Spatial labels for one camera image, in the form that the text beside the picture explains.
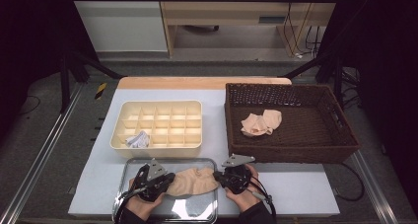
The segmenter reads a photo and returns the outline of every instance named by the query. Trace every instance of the black metal frame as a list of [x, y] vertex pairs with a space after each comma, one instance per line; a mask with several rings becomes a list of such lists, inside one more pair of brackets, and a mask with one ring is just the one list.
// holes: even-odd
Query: black metal frame
[[[360, 0], [65, 0], [65, 1], [118, 1], [118, 2], [273, 2], [273, 3], [353, 3], [355, 1]], [[301, 67], [297, 68], [296, 70], [289, 72], [283, 76], [277, 77], [286, 77], [289, 79], [293, 79], [294, 77], [300, 75], [301, 73], [305, 72], [306, 70], [315, 67], [317, 65], [322, 65], [320, 72], [316, 75], [316, 80], [319, 83], [327, 82], [329, 77], [331, 76], [332, 72], [335, 71], [335, 81], [334, 81], [334, 94], [342, 106], [342, 94], [341, 94], [341, 84], [342, 84], [342, 65], [338, 59], [338, 55], [344, 49], [344, 40], [347, 40], [348, 37], [344, 35], [344, 33], [340, 33], [338, 38], [327, 48], [327, 50], [323, 50], [319, 53], [317, 58], [311, 60], [310, 62], [302, 65]], [[103, 71], [106, 75], [114, 78], [120, 79], [124, 76], [119, 75], [117, 73], [112, 72], [111, 70], [107, 69], [106, 67], [102, 66], [95, 60], [89, 59], [88, 57], [83, 56], [80, 53], [75, 53], [76, 58], [79, 60], [94, 66], [98, 70]], [[66, 109], [68, 102], [69, 102], [69, 86], [68, 84], [68, 73], [65, 67], [65, 58], [61, 61], [61, 77], [62, 77], [62, 93], [63, 93], [63, 106], [62, 112]]]

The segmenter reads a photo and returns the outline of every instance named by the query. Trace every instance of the brown wicker basket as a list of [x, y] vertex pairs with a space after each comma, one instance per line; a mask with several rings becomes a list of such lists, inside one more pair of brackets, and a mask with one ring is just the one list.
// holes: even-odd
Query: brown wicker basket
[[[282, 113], [271, 135], [247, 137], [241, 121], [266, 109]], [[360, 148], [330, 88], [324, 85], [227, 84], [228, 149], [257, 162], [342, 163]]]

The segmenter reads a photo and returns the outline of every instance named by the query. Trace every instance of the floor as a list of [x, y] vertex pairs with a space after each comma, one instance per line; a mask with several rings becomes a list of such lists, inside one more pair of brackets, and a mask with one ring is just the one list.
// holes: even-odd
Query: floor
[[[311, 50], [305, 47], [303, 50], [307, 53], [302, 58], [289, 57], [277, 31], [271, 27], [221, 26], [214, 32], [211, 27], [186, 26], [179, 29], [173, 57], [138, 54], [140, 60], [138, 55], [130, 55], [128, 61], [120, 61], [120, 55], [102, 55], [101, 59], [103, 65], [130, 76], [280, 76], [314, 56]], [[88, 70], [91, 78], [87, 84], [72, 80], [71, 90], [79, 91], [81, 96], [66, 120], [59, 113], [59, 75], [51, 75], [31, 86], [22, 114], [11, 125], [13, 129], [0, 147], [2, 218], [8, 208], [14, 208], [19, 214], [14, 221], [18, 223], [109, 223], [106, 218], [87, 222], [67, 214], [72, 193], [117, 85], [116, 80], [97, 70]], [[346, 70], [356, 76], [354, 70]], [[315, 71], [313, 68], [303, 73], [293, 83], [314, 83]], [[94, 100], [102, 82], [107, 82], [107, 88], [100, 100]], [[362, 190], [359, 180], [344, 166], [325, 165], [331, 186], [340, 193], [336, 199], [341, 214], [329, 218], [280, 217], [280, 223], [418, 223], [390, 160], [382, 152], [379, 138], [361, 109], [356, 90], [351, 87], [343, 85], [347, 90], [344, 111], [362, 148], [346, 164], [359, 174], [365, 194], [356, 201], [344, 199], [359, 196]], [[55, 131], [58, 137], [53, 138], [52, 130], [60, 119], [66, 122]], [[48, 155], [39, 158], [39, 151]], [[218, 222], [234, 223], [233, 220]]]

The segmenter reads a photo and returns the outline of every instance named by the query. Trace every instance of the person's left hand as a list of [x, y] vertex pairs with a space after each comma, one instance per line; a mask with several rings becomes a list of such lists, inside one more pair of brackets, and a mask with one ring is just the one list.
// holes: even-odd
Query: person's left hand
[[[130, 187], [132, 186], [133, 181], [134, 179], [129, 180]], [[161, 193], [160, 196], [154, 202], [144, 201], [138, 195], [134, 195], [131, 198], [129, 198], [128, 202], [126, 203], [126, 208], [142, 220], [147, 221], [153, 209], [163, 202], [164, 195], [164, 192]]]

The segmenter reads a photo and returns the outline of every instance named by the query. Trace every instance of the gray carpet floor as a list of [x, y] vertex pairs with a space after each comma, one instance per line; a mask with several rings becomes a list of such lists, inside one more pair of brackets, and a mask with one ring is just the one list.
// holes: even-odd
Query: gray carpet floor
[[[244, 59], [240, 61], [221, 59], [218, 61], [186, 60], [181, 50], [193, 47], [178, 43], [179, 54], [171, 59], [152, 59], [144, 61], [120, 62], [104, 60], [110, 69], [129, 76], [278, 76], [303, 64], [294, 59], [277, 61]], [[26, 200], [20, 223], [110, 223], [108, 217], [91, 220], [79, 220], [67, 213], [73, 197], [74, 187], [87, 162], [90, 151], [99, 134], [100, 127], [110, 105], [117, 80], [110, 79], [102, 73], [88, 68], [91, 78], [82, 84], [81, 98], [71, 113], [65, 128], [59, 136], [43, 170]], [[315, 69], [296, 78], [294, 83], [314, 83]], [[95, 100], [100, 83], [107, 86], [102, 97]], [[71, 88], [79, 84], [71, 81]], [[10, 134], [0, 146], [0, 211], [3, 213], [13, 196], [18, 191], [38, 151], [59, 117], [61, 107], [59, 75], [40, 79], [30, 90], [22, 114], [17, 116]], [[346, 93], [348, 100], [356, 96], [354, 90]], [[384, 197], [399, 223], [418, 223], [402, 187], [393, 171], [390, 160], [382, 153], [379, 138], [364, 114], [358, 107], [361, 102], [353, 101], [344, 110], [355, 135], [362, 144], [361, 152], [373, 171]], [[349, 158], [346, 164], [355, 168]], [[348, 169], [341, 165], [325, 165], [325, 171], [333, 188], [341, 195], [356, 197], [361, 187], [359, 181]], [[341, 214], [329, 218], [282, 217], [278, 223], [381, 223], [374, 204], [366, 192], [358, 201], [346, 201], [336, 197]], [[234, 220], [219, 220], [218, 223], [234, 223]]]

